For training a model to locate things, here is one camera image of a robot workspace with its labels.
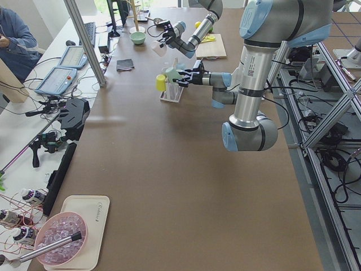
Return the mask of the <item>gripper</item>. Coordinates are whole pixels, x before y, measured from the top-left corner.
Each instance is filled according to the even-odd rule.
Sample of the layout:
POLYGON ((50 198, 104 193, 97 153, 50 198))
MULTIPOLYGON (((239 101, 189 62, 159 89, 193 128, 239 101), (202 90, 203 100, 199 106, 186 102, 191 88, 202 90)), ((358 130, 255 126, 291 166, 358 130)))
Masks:
POLYGON ((173 83, 179 86, 188 86, 190 83, 202 85, 202 78, 205 73, 204 64, 201 59, 197 60, 192 69, 178 69, 177 72, 183 79, 173 79, 173 83))
POLYGON ((159 47, 180 47, 181 46, 181 23, 180 21, 175 23, 174 25, 171 24, 170 21, 166 21, 164 24, 164 33, 162 34, 161 38, 159 39, 160 43, 159 47))

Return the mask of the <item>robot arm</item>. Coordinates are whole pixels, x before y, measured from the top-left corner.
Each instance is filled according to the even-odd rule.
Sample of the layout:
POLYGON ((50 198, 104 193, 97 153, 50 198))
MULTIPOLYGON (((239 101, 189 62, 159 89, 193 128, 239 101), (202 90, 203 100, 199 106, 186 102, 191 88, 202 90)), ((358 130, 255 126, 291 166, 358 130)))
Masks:
POLYGON ((238 86, 234 113, 222 125, 229 151, 263 151, 272 147, 278 130, 259 107, 271 71, 275 51, 285 41, 289 47, 313 45, 331 31, 333 1, 249 1, 239 33, 244 40, 240 64, 233 74, 184 70, 180 86, 210 85, 225 91, 238 86))
POLYGON ((165 55, 167 47, 177 49, 189 59, 194 56, 198 45, 201 44, 205 36, 212 29, 213 25, 220 19, 223 11, 222 1, 215 0, 197 2, 208 10, 206 17, 195 29, 188 41, 182 40, 182 34, 186 30, 186 24, 183 21, 179 21, 174 25, 172 25, 170 21, 166 21, 162 37, 154 43, 155 47, 153 50, 159 56, 165 55))

